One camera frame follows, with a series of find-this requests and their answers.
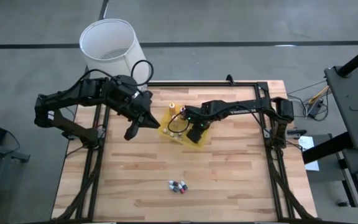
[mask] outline cable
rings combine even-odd
[[[97,125],[96,129],[97,129],[98,127],[101,127],[101,126],[104,126],[104,125],[103,125],[103,124]],[[102,137],[104,134],[106,134],[106,129],[103,130],[103,132],[102,132],[102,134],[101,134],[101,137]],[[73,151],[71,151],[71,152],[69,152],[68,154],[66,154],[65,158],[67,158],[69,155],[71,155],[71,154],[73,154],[74,152],[76,152],[76,151],[78,151],[78,150],[80,150],[80,149],[83,149],[83,148],[85,148],[85,147],[86,147],[86,146],[81,146],[81,147],[79,147],[78,149],[74,149]]]
[[[20,143],[19,143],[19,141],[16,139],[15,135],[13,135],[10,131],[6,131],[6,132],[9,133],[9,134],[13,137],[13,139],[15,139],[16,144],[17,144],[17,148],[11,150],[10,152],[5,153],[4,156],[6,156],[6,155],[8,155],[8,154],[10,154],[10,153],[16,152],[18,149],[20,149]]]
[[[137,61],[137,62],[135,63],[135,65],[132,67],[131,77],[133,76],[133,72],[134,72],[134,70],[135,70],[136,65],[138,65],[138,64],[141,63],[141,62],[146,62],[146,63],[148,63],[148,65],[150,65],[150,75],[149,75],[148,79],[147,79],[145,82],[141,83],[141,84],[135,84],[135,85],[134,85],[134,84],[131,84],[131,83],[126,83],[126,82],[123,82],[123,83],[125,83],[126,85],[130,85],[130,86],[141,86],[141,85],[147,84],[147,83],[152,79],[152,77],[153,77],[153,75],[154,75],[154,67],[153,67],[153,65],[151,64],[151,62],[149,62],[148,60],[139,60],[139,61]],[[107,73],[107,72],[105,72],[105,71],[103,71],[103,70],[94,68],[94,69],[91,69],[91,70],[88,70],[87,72],[85,72],[85,73],[74,83],[74,85],[72,85],[72,86],[71,86],[69,89],[67,89],[66,91],[60,92],[60,94],[58,94],[58,95],[56,96],[56,98],[62,97],[62,96],[64,96],[64,95],[66,95],[67,93],[69,93],[70,91],[72,91],[72,90],[80,83],[80,81],[82,81],[82,79],[84,79],[87,75],[89,75],[89,74],[92,73],[92,72],[101,72],[101,73],[103,73],[105,76],[107,76],[107,77],[109,77],[109,78],[111,78],[111,79],[113,79],[113,80],[117,80],[116,77],[110,75],[109,73]]]
[[[131,70],[131,77],[133,78],[134,77],[134,71],[135,71],[135,68],[138,64],[142,63],[142,62],[146,62],[149,66],[150,66],[150,75],[149,77],[146,79],[145,82],[141,83],[141,84],[136,84],[136,85],[133,85],[133,84],[129,84],[129,83],[126,83],[127,85],[131,85],[131,86],[142,86],[142,85],[145,85],[145,84],[148,84],[149,81],[153,78],[153,75],[154,75],[154,66],[151,64],[151,62],[149,62],[148,60],[139,60],[137,61],[134,66],[132,67],[132,70]]]
[[[75,150],[69,152],[68,154],[66,154],[65,158],[67,158],[69,155],[71,155],[71,154],[73,154],[74,152],[76,152],[76,151],[78,151],[78,150],[80,150],[80,149],[83,149],[83,148],[85,148],[85,147],[86,147],[86,146],[81,146],[81,147],[79,147],[78,149],[75,149]]]
[[[252,112],[250,109],[248,109],[248,107],[246,107],[246,106],[244,106],[244,105],[240,105],[240,106],[243,107],[243,108],[245,108],[246,110],[248,110],[248,111],[251,113],[251,115],[255,118],[256,122],[258,122],[259,126],[260,126],[263,130],[265,130],[266,132],[270,133],[266,128],[263,127],[262,123],[261,123],[261,122],[258,120],[258,118],[255,116],[254,112]],[[285,142],[287,142],[287,143],[289,143],[289,144],[291,144],[291,145],[297,147],[297,148],[300,149],[301,151],[303,150],[303,147],[300,146],[300,145],[298,145],[298,144],[294,144],[294,143],[292,143],[292,142],[290,142],[290,141],[287,141],[286,139],[282,139],[282,138],[278,138],[278,137],[275,137],[275,138],[278,139],[278,140],[281,140],[281,141],[283,141],[283,142],[285,141]]]
[[[310,100],[309,100],[309,104],[313,104],[316,102],[317,99],[320,99],[321,98],[321,95],[326,92],[328,94],[328,86],[324,87],[319,93],[317,93],[314,97],[312,97]]]
[[[302,111],[303,117],[306,117],[306,114],[308,114],[308,109],[306,108],[306,106],[305,106],[304,102],[302,101],[302,99],[301,99],[301,98],[298,98],[298,97],[296,97],[296,96],[291,96],[291,95],[289,95],[289,94],[287,94],[287,96],[292,97],[292,98],[295,98],[295,99],[297,99],[297,100],[299,100],[299,101],[301,102],[302,107],[303,107],[303,111]]]
[[[315,86],[315,85],[319,85],[320,83],[323,83],[323,82],[326,82],[326,80],[323,80],[323,81],[321,81],[321,82],[315,83],[315,84],[310,85],[310,86],[306,86],[306,87],[304,87],[304,88],[300,88],[299,90],[295,90],[295,91],[289,92],[288,94],[291,94],[291,93],[294,93],[294,92],[298,92],[298,91],[301,91],[301,90],[310,88],[310,87]]]
[[[72,110],[68,109],[67,106],[65,108],[73,115],[73,118],[74,118],[75,117],[74,112]]]
[[[273,151],[280,152],[280,157],[284,156],[284,151],[282,149],[277,150],[276,148],[273,148],[273,150],[271,152],[273,152]]]
[[[329,113],[329,110],[328,110],[328,91],[329,91],[329,88],[327,89],[327,92],[326,92],[327,105],[324,105],[324,104],[323,104],[325,107],[327,107],[327,109],[326,109],[327,113],[326,113],[326,114],[324,115],[324,117],[321,118],[321,119],[313,118],[315,121],[324,121],[324,120],[327,118],[327,116],[328,116],[328,113]]]
[[[172,121],[173,121],[177,116],[179,116],[180,114],[182,114],[182,113],[184,113],[184,112],[185,112],[185,111],[182,111],[182,112],[177,113],[177,114],[169,121],[167,128],[168,128],[168,130],[169,130],[170,132],[172,132],[172,133],[183,133],[183,132],[185,132],[185,131],[189,128],[189,125],[190,125],[190,121],[189,121],[189,120],[187,120],[187,125],[186,125],[186,127],[185,127],[183,130],[181,130],[181,131],[172,131],[171,128],[169,127],[169,126],[171,125]]]

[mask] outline desk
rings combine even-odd
[[[286,97],[283,81],[268,81],[270,96]],[[170,102],[199,106],[204,101],[255,99],[247,87],[149,87],[152,114],[160,119]],[[91,127],[93,107],[78,107],[75,121]],[[250,114],[230,116],[211,125],[202,150],[171,142],[156,129],[139,129],[126,141],[129,127],[111,111],[93,220],[110,222],[277,221],[259,125]],[[80,147],[69,144],[68,152]],[[66,209],[78,193],[86,149],[64,163],[52,217]],[[314,202],[299,149],[284,150],[290,188],[316,216]],[[168,180],[185,180],[185,194],[168,189]],[[286,214],[283,194],[282,208]]]

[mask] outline yellow plastic tray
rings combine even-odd
[[[179,113],[181,107],[182,105],[176,105],[175,114]],[[186,137],[186,134],[189,132],[193,124],[189,124],[189,127],[186,129],[186,131],[182,132],[181,135],[179,135],[178,133],[173,133],[173,137],[171,137],[170,131],[168,130],[168,123],[171,121],[171,119],[172,119],[172,115],[170,114],[169,107],[167,106],[167,110],[164,116],[162,117],[162,119],[160,120],[161,126],[157,130],[159,134],[161,134],[166,138],[171,139],[172,141],[179,142],[180,144],[185,146],[195,147],[197,149],[203,148],[208,138],[208,131],[209,131],[208,129],[204,131],[204,133],[201,135],[201,139],[196,144]],[[172,131],[181,131],[186,128],[187,122],[188,122],[187,120],[181,119],[179,115],[176,118],[176,123],[173,122],[170,125],[170,129]]]

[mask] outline white bucket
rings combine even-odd
[[[132,26],[120,19],[103,19],[88,26],[80,37],[80,48],[89,69],[97,68],[111,75],[131,75],[134,64],[145,60]],[[139,63],[134,79],[143,83],[149,76],[147,63]],[[145,90],[147,85],[139,86]]]

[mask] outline concrete floor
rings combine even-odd
[[[97,20],[102,0],[0,0],[0,44],[78,43]],[[107,18],[129,21],[140,42],[358,40],[355,0],[110,0]],[[159,18],[165,18],[164,24]],[[314,47],[210,47],[144,49],[154,80],[284,80],[287,92],[324,80],[323,70],[342,65],[358,45]],[[67,140],[57,129],[33,124],[38,93],[67,89],[83,73],[78,49],[0,50],[0,127],[10,130],[31,154],[13,164],[0,195],[0,223],[48,220]],[[306,99],[322,89],[294,93]],[[297,118],[310,134],[345,131],[329,97],[323,122]],[[319,217],[358,223],[358,208],[339,208],[339,183],[311,183]]]

